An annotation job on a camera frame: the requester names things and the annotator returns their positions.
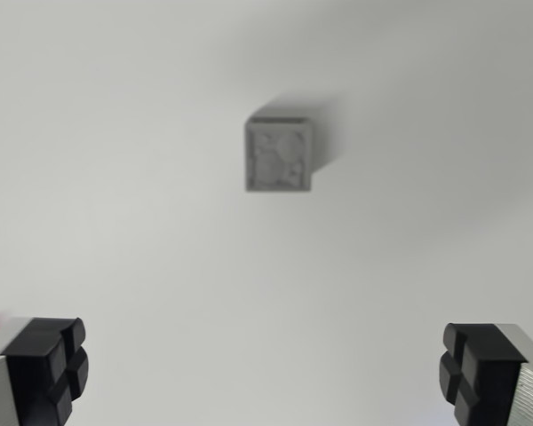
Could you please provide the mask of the black-padded silver gripper right finger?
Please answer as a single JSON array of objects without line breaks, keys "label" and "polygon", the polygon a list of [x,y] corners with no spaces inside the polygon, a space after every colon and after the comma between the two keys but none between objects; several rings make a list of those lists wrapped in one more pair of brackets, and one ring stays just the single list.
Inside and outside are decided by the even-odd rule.
[{"label": "black-padded silver gripper right finger", "polygon": [[515,324],[449,323],[443,397],[463,426],[533,425],[533,340]]}]

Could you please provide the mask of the black-padded silver gripper left finger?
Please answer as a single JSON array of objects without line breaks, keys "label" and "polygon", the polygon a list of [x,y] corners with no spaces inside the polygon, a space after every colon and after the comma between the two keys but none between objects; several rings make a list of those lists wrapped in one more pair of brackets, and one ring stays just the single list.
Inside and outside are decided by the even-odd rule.
[{"label": "black-padded silver gripper left finger", "polygon": [[79,319],[0,322],[0,426],[67,423],[89,374]]}]

